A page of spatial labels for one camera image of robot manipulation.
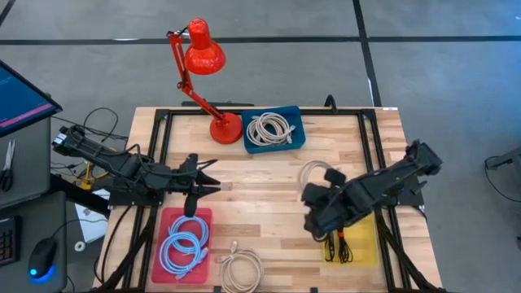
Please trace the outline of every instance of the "blue tray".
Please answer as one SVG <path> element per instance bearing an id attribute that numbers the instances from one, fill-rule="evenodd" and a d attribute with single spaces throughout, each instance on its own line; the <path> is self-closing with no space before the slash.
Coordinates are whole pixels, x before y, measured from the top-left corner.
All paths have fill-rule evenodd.
<path id="1" fill-rule="evenodd" d="M 286 118 L 287 123 L 291 126 L 294 125 L 295 129 L 291 132 L 291 140 L 292 143 L 284 144 L 284 145 L 273 145 L 273 146 L 256 146 L 251 142 L 246 135 L 247 126 L 252 122 L 252 116 L 260 116 L 266 112 L 273 112 L 282 115 Z M 259 110 L 248 110 L 243 111 L 241 113 L 241 118 L 243 120 L 243 136 L 244 136 L 244 147 L 249 154 L 259 154 L 268 151 L 287 151 L 287 150 L 295 150 L 299 149 L 306 142 L 306 135 L 304 133 L 304 126 L 302 125 L 302 116 L 300 114 L 300 109 L 297 106 L 287 106 L 287 107 L 276 107 L 270 109 L 259 109 Z"/>

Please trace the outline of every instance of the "blue cable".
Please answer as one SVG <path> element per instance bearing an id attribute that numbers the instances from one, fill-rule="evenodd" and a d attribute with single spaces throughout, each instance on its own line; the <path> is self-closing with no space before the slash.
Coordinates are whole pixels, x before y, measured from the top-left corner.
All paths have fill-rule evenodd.
<path id="1" fill-rule="evenodd" d="M 202 236 L 201 239 L 197 239 L 197 237 L 191 232 L 177 232 L 179 227 L 188 222 L 188 221 L 196 221 L 201 226 Z M 192 247 L 184 247 L 182 246 L 178 240 L 188 240 L 193 246 Z M 164 270 L 171 274 L 176 275 L 176 279 L 181 279 L 186 276 L 196 265 L 198 265 L 201 261 L 203 261 L 204 257 L 208 254 L 208 249 L 201 247 L 206 244 L 208 241 L 208 225 L 201 218 L 194 216 L 192 218 L 186 216 L 180 216 L 170 227 L 169 227 L 169 236 L 161 243 L 160 247 L 160 263 Z M 184 254 L 192 254 L 194 255 L 194 259 L 188 265 L 176 265 L 170 260 L 169 257 L 169 248 L 173 246 L 178 251 Z"/>

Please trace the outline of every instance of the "blue light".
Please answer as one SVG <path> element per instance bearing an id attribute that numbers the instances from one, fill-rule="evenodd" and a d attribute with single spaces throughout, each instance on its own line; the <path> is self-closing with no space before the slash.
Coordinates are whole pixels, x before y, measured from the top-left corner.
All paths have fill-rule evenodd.
<path id="1" fill-rule="evenodd" d="M 47 271 L 47 273 L 45 275 L 43 275 L 39 278 L 33 278 L 33 277 L 30 277 L 30 278 L 35 283 L 44 283 L 44 282 L 47 282 L 50 280 L 52 275 L 55 273 L 55 270 L 56 270 L 56 267 L 53 265 L 50 267 L 50 269 Z"/>

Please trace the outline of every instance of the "white paper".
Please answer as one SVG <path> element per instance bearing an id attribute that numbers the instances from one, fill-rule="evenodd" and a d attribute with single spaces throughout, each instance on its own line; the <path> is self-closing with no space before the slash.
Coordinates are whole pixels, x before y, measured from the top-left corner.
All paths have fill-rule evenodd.
<path id="1" fill-rule="evenodd" d="M 96 190 L 92 193 L 104 199 L 108 199 L 110 197 L 110 193 L 104 189 Z M 88 221 L 99 221 L 101 219 L 107 219 L 102 214 L 93 212 L 79 204 L 75 205 L 78 219 Z M 90 223 L 88 221 L 80 221 L 81 232 L 83 233 L 83 239 L 85 240 L 85 243 L 92 243 L 93 241 L 100 239 L 105 235 L 108 223 L 106 221 L 99 221 L 97 223 Z"/>

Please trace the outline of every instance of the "computer mouse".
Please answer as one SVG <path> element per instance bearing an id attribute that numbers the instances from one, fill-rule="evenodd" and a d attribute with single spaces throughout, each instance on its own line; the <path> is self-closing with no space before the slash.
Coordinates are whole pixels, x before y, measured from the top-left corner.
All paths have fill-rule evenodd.
<path id="1" fill-rule="evenodd" d="M 32 278 L 41 278 L 46 275 L 55 258 L 56 241 L 53 238 L 44 238 L 36 244 L 29 257 L 29 275 Z"/>

